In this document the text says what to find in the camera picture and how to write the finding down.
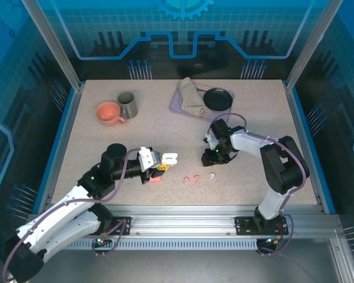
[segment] table surface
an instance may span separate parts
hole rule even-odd
[[[88,80],[77,110],[65,151],[52,203],[60,200],[77,180],[98,163],[112,143],[132,149],[152,146],[161,153],[177,152],[178,164],[159,183],[141,184],[140,178],[126,179],[109,204],[121,205],[257,205],[267,191],[260,159],[239,152],[229,164],[203,167],[201,156],[208,147],[204,138],[209,122],[169,110],[179,80]],[[247,118],[249,131],[271,137],[291,136],[296,129],[280,80],[195,80],[196,83],[232,90],[232,112]],[[118,94],[131,91],[139,114],[124,125],[107,127],[96,118],[96,108],[116,101]],[[230,127],[242,125],[230,117]],[[215,177],[209,180],[210,173]],[[184,177],[190,182],[183,184]],[[312,184],[294,194],[289,204],[316,204]]]

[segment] black plate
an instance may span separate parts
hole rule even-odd
[[[203,96],[205,105],[213,111],[225,111],[232,105],[232,96],[222,88],[212,88]]]

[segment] small pink object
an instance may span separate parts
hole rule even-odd
[[[163,179],[163,176],[159,176],[159,177],[155,177],[155,178],[149,178],[149,181],[151,183],[156,183],[156,182],[160,182]]]

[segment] blue edge trim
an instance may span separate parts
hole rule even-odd
[[[330,196],[329,188],[328,188],[328,185],[327,185],[325,177],[324,177],[323,169],[321,167],[316,148],[314,147],[311,133],[309,132],[306,116],[304,116],[303,108],[301,106],[301,103],[300,103],[300,100],[299,100],[299,97],[298,97],[295,87],[293,87],[292,90],[293,90],[292,92],[293,92],[293,96],[294,96],[294,99],[296,102],[297,110],[299,112],[299,116],[300,116],[301,122],[303,124],[304,132],[306,133],[306,136],[307,136],[309,150],[312,152],[313,162],[316,166],[317,175],[319,175],[319,180],[320,180],[321,186],[323,188],[323,193],[324,193],[326,205],[328,207],[330,214],[336,214],[336,209],[335,209],[335,206],[333,205],[332,197]]]
[[[55,154],[56,154],[57,148],[59,146],[60,137],[61,137],[61,134],[64,129],[65,120],[67,119],[68,111],[70,110],[70,107],[71,107],[71,102],[72,102],[72,98],[74,96],[74,92],[75,92],[75,89],[71,88],[70,94],[68,95],[68,99],[67,99],[67,102],[64,107],[63,115],[61,116],[57,135],[55,136],[53,148],[51,149],[50,157],[48,158],[45,173],[43,174],[43,177],[42,177],[40,189],[38,191],[37,198],[35,199],[35,203],[34,203],[33,210],[32,210],[33,214],[39,214],[39,209],[41,206],[43,194],[45,193],[45,190],[46,190],[46,183],[47,183],[47,180],[50,176],[51,166],[54,163]]]
[[[299,100],[299,97],[298,97],[298,94],[297,94],[297,91],[296,91],[295,87],[293,88],[292,93],[293,93],[293,96],[294,96],[294,99],[295,99],[295,102],[296,102],[296,106],[297,106],[297,109],[298,109],[298,112],[299,112],[299,116],[300,116],[302,124],[303,124],[304,131],[305,131],[306,136],[307,136],[308,144],[309,144],[309,147],[310,147],[309,149],[312,152],[313,161],[314,161],[314,164],[316,166],[317,174],[319,175],[319,180],[320,180],[320,183],[321,183],[321,186],[322,186],[322,189],[323,189],[324,198],[325,198],[329,213],[330,214],[335,214],[336,210],[335,210],[335,207],[333,205],[333,201],[332,201],[332,198],[330,196],[327,183],[325,181],[323,169],[321,167],[321,164],[320,164],[320,161],[319,161],[319,157],[317,156],[316,148],[314,147],[313,139],[312,139],[312,136],[311,136],[311,134],[309,132],[307,120],[306,120],[306,117],[304,116],[303,108],[301,106],[301,103],[300,103],[300,100]],[[54,140],[53,148],[51,149],[50,157],[48,159],[48,162],[47,162],[47,165],[46,165],[46,169],[45,169],[45,173],[43,175],[42,182],[41,182],[41,185],[40,185],[40,189],[38,191],[38,196],[37,196],[37,198],[35,200],[35,203],[34,203],[34,207],[33,207],[33,211],[32,211],[33,214],[38,214],[39,208],[41,206],[43,194],[44,194],[45,189],[46,189],[47,179],[50,176],[51,166],[53,165],[53,162],[54,162],[54,159],[55,159],[55,154],[56,154],[57,148],[59,146],[61,133],[62,133],[64,125],[65,125],[65,120],[67,118],[67,114],[68,114],[68,111],[69,111],[70,106],[71,106],[73,95],[74,95],[74,89],[72,88],[71,91],[70,91],[70,95],[68,96],[68,100],[67,100],[67,103],[65,105],[62,118],[60,120],[58,132],[57,132],[57,135],[56,135],[55,140]]]

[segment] mug handle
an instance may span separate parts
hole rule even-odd
[[[125,119],[123,117],[118,117],[118,122],[119,124],[124,124],[125,123]]]

